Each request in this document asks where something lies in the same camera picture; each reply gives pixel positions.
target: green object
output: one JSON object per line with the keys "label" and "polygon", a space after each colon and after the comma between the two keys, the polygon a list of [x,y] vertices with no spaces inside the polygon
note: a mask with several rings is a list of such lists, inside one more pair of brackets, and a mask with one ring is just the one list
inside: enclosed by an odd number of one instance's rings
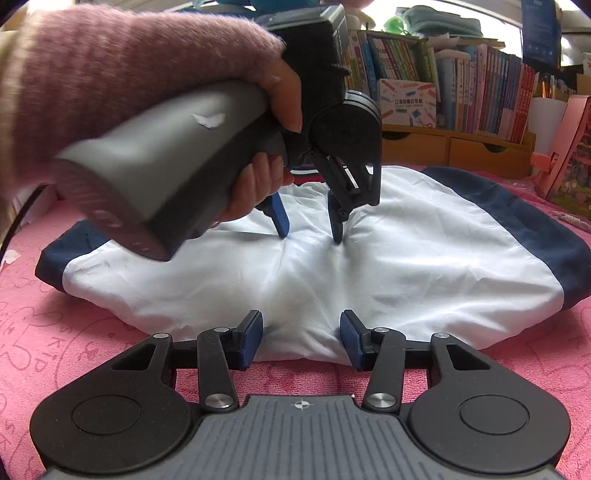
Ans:
{"label": "green object", "polygon": [[400,17],[392,17],[386,20],[386,23],[384,24],[384,30],[396,35],[406,35],[407,33],[404,29],[404,22]]}

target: pink sweater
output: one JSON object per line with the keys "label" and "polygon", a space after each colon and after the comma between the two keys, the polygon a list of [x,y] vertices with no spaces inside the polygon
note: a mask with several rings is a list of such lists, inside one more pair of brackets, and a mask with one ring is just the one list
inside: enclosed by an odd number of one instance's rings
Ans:
{"label": "pink sweater", "polygon": [[94,6],[34,14],[0,72],[4,189],[10,177],[12,186],[42,179],[62,148],[191,87],[257,81],[283,48],[255,23],[230,17]]}

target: device handle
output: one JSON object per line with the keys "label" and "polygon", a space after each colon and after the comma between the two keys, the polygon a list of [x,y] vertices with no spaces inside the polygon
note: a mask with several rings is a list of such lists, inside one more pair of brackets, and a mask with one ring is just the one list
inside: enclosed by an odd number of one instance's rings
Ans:
{"label": "device handle", "polygon": [[258,151],[286,160],[282,129],[259,86],[202,86],[78,142],[54,160],[58,187],[105,236],[169,260],[203,234]]}

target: pink blanket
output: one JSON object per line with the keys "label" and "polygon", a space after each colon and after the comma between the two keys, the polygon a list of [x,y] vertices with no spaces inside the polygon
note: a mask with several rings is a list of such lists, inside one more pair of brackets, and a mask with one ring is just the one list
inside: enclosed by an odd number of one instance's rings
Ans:
{"label": "pink blanket", "polygon": [[[551,206],[516,191],[546,212]],[[0,274],[0,458],[12,480],[32,480],[43,466],[28,422],[37,404],[144,334],[107,311],[61,294],[34,276],[40,251],[80,215],[60,203],[26,227],[11,248],[21,254]],[[591,245],[591,235],[575,230]],[[591,299],[579,303],[486,353],[555,395],[573,424],[559,470],[569,480],[591,478]],[[255,364],[234,376],[238,391],[274,394],[353,393],[368,380],[350,368],[311,361]],[[178,390],[196,398],[196,373],[180,372]],[[426,388],[424,374],[407,373],[404,401]]]}

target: metal screw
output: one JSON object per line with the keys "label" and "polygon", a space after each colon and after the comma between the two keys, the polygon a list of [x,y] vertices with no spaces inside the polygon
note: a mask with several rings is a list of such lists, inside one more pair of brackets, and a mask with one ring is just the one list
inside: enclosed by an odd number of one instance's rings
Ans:
{"label": "metal screw", "polygon": [[205,399],[205,405],[209,408],[223,410],[230,407],[234,403],[234,399],[227,393],[212,393]]}
{"label": "metal screw", "polygon": [[396,397],[389,393],[372,393],[368,397],[368,403],[374,408],[391,408],[396,405]]}

